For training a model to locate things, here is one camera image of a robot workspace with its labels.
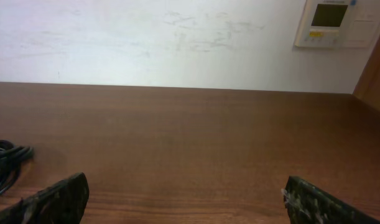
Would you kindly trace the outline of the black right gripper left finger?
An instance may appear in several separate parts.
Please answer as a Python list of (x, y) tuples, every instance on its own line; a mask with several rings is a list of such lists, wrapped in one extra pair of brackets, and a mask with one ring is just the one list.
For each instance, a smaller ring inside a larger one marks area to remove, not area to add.
[(0, 224), (79, 224), (89, 195), (79, 172), (1, 210)]

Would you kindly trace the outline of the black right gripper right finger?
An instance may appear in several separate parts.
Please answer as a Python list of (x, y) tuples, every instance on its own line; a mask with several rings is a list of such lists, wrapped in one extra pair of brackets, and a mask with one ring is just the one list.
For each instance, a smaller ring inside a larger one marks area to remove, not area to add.
[(290, 176), (281, 192), (291, 224), (380, 224), (297, 176)]

